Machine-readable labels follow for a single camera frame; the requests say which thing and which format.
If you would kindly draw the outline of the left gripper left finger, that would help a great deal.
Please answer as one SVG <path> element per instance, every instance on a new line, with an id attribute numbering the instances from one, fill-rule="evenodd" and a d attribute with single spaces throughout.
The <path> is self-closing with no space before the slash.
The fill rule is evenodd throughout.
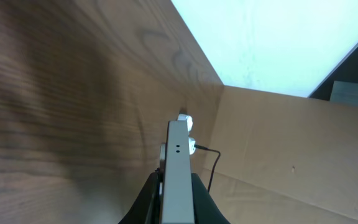
<path id="1" fill-rule="evenodd" d="M 132 207 L 119 224 L 159 224 L 160 183 L 160 172 L 155 171 L 151 173 Z"/>

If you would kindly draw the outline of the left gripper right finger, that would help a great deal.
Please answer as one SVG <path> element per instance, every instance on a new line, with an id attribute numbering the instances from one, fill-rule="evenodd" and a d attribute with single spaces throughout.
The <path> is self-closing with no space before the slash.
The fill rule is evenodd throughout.
<path id="1" fill-rule="evenodd" d="M 191 174 L 196 224 L 229 224 L 196 173 Z"/>

